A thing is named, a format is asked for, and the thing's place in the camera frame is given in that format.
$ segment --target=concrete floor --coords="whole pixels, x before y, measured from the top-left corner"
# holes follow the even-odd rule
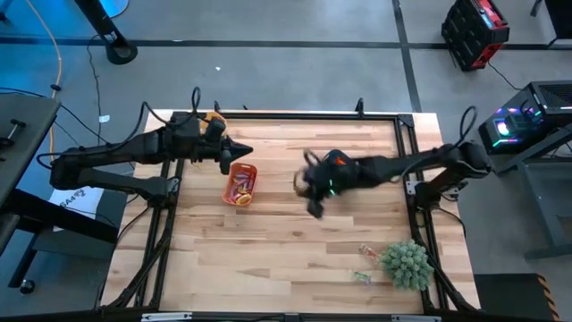
[[[511,26],[510,43],[546,44],[550,40],[543,23],[528,15],[533,2],[495,1]],[[85,39],[94,34],[72,0],[34,3],[57,38]],[[441,43],[441,22],[452,3],[401,0],[408,41]],[[7,14],[11,22],[0,23],[0,38],[45,36],[24,1],[15,1]],[[438,114],[443,139],[448,142],[457,140],[458,121],[467,106],[479,107],[480,123],[515,94],[492,69],[463,73],[442,50],[411,49],[413,74],[407,77],[399,46],[404,39],[396,29],[391,0],[131,1],[114,22],[126,37],[141,40],[393,45],[387,49],[360,47],[360,43],[351,48],[151,46],[139,47],[139,56],[123,66],[110,64],[102,47],[92,47],[103,114],[111,115],[102,130],[108,140],[122,140],[128,134],[142,100],[154,108],[187,108],[194,86],[202,89],[203,107],[210,107],[216,99],[222,108],[351,110],[363,97],[368,111],[411,112],[408,89],[413,85],[422,111]],[[59,99],[96,129],[95,82],[86,48],[61,46],[61,51],[63,91]],[[49,94],[57,67],[51,46],[3,44],[0,53],[0,86]],[[518,87],[572,75],[572,51],[505,50],[492,63]],[[96,144],[64,111],[58,122],[81,144]],[[55,137],[56,150],[73,146],[60,129],[55,129]],[[44,142],[40,151],[46,149]],[[33,163],[20,186],[47,199],[51,194],[47,178],[47,171]],[[471,182],[461,195],[459,209],[467,225],[473,270],[476,274],[540,273],[551,286],[560,316],[572,319],[572,307],[567,305],[572,302],[572,258],[524,260],[523,253],[541,247],[543,237],[528,196],[514,186],[518,181],[511,175],[502,179],[490,175]],[[113,206],[119,209],[122,203]],[[0,257],[1,285],[7,284],[29,238],[17,233]],[[91,309],[108,265],[109,259],[40,253],[28,273],[38,285],[36,291],[21,297],[17,290],[0,287],[0,303],[4,304],[0,316]]]

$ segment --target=wooden table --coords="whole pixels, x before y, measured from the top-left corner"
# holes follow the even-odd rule
[[[172,111],[159,114],[168,118]],[[435,114],[413,114],[420,150],[442,144]],[[239,161],[258,169],[254,199],[247,208],[226,205],[228,177],[218,164],[185,165],[164,278],[161,310],[306,313],[421,313],[419,292],[397,291],[388,276],[358,254],[365,243],[384,250],[410,239],[402,185],[350,191],[325,203],[324,220],[306,212],[292,190],[305,163],[304,148],[319,156],[339,148],[352,157],[397,156],[393,125],[383,121],[229,120],[229,133],[254,152]],[[160,127],[149,117],[146,131]],[[137,165],[135,176],[159,175],[160,165]],[[426,174],[431,179],[437,174]],[[125,209],[126,225],[145,208]],[[442,206],[458,213],[454,204]],[[433,213],[442,268],[466,299],[478,307],[462,228]],[[122,238],[109,269],[102,304],[114,300],[141,265],[150,215]],[[366,272],[373,284],[352,281]],[[147,300],[153,282],[147,286]],[[430,290],[438,304],[434,284]]]

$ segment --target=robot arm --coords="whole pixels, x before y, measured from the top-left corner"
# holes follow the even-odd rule
[[[195,113],[175,112],[165,126],[122,143],[70,148],[52,162],[50,183],[59,190],[91,186],[138,193],[149,206],[164,206],[178,186],[177,178],[139,179],[107,173],[94,167],[131,161],[156,165],[178,158],[191,162],[212,159],[220,163],[222,174],[228,174],[232,161],[252,152],[251,147],[223,134],[226,129],[223,120],[209,121],[204,133],[201,133],[200,122]]]
[[[464,142],[458,147],[445,144],[440,148],[420,152],[406,157],[357,157],[352,158],[335,149],[323,159],[307,150],[304,158],[308,167],[294,178],[294,190],[308,199],[308,212],[321,218],[324,208],[321,201],[344,191],[359,188],[373,188],[390,182],[396,176],[445,167],[431,182],[416,189],[426,189],[432,198],[459,185],[466,178],[482,178],[490,171],[484,149],[473,142]]]

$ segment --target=artificial plant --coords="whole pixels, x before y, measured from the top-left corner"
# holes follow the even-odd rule
[[[380,262],[397,289],[423,291],[433,268],[427,263],[425,248],[413,240],[388,245]]]

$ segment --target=sticker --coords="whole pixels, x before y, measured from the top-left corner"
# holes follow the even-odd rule
[[[101,200],[103,193],[104,190],[101,188],[90,187],[69,191],[54,190],[49,202],[60,207],[73,208],[70,209],[73,212],[91,219],[96,219],[95,212],[97,211],[97,205],[99,205],[99,200]],[[54,227],[54,232],[61,230],[62,228],[60,227]]]

